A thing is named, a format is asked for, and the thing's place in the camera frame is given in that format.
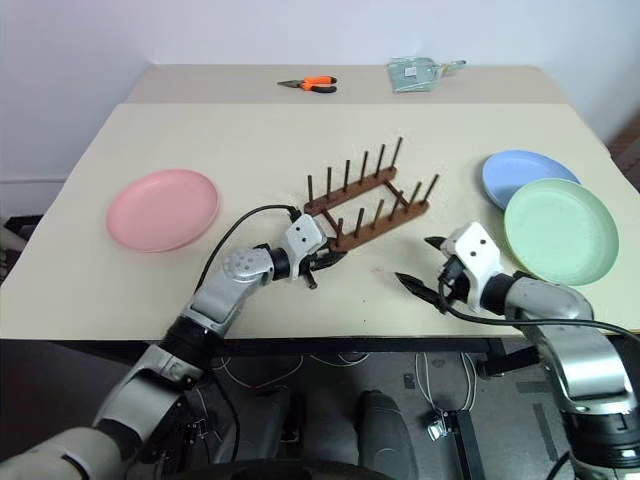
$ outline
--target pink plate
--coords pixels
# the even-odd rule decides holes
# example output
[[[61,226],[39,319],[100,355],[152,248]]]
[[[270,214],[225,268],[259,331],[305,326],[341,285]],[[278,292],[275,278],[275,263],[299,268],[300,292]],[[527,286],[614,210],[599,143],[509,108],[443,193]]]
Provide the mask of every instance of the pink plate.
[[[162,170],[122,190],[109,206],[107,230],[139,252],[164,252],[198,238],[218,213],[218,192],[192,170]]]

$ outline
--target pliers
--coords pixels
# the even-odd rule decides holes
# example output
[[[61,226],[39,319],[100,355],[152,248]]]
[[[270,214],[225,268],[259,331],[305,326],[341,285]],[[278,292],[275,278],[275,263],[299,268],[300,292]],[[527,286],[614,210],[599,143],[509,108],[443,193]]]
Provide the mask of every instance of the pliers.
[[[316,92],[316,93],[333,93],[337,90],[336,87],[323,87],[319,85],[325,85],[330,83],[336,83],[338,79],[335,77],[305,77],[303,80],[286,80],[284,82],[278,82],[278,85],[283,85],[285,87],[291,88],[301,88],[305,92]]]

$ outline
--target plate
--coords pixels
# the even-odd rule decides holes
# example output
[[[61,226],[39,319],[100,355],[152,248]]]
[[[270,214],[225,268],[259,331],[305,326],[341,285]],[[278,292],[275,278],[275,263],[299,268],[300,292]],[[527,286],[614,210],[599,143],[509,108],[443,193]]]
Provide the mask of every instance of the plate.
[[[618,229],[607,207],[567,180],[525,185],[509,202],[504,221],[515,256],[549,282],[573,287],[595,282],[618,256]]]
[[[122,190],[107,212],[107,230],[119,244],[139,252],[182,247],[211,225],[218,192],[192,170],[162,170]]]
[[[564,165],[526,150],[505,150],[490,156],[482,167],[482,182],[489,198],[502,210],[520,187],[542,178],[580,183]]]

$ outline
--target white wall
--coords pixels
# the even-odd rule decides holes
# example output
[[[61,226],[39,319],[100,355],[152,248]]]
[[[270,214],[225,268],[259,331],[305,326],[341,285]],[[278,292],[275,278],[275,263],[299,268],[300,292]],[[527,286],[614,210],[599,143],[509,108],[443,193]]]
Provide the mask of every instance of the white wall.
[[[0,2],[5,215],[46,208],[149,62],[537,65],[604,141],[640,107],[638,0]]]

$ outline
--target blue plate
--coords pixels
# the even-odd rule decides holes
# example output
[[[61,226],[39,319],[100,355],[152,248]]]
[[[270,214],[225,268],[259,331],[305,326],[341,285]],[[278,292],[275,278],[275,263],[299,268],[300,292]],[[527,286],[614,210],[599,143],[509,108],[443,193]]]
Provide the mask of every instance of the blue plate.
[[[527,183],[543,178],[580,180],[564,165],[526,150],[505,150],[491,155],[482,167],[482,182],[489,198],[502,210],[511,197]]]

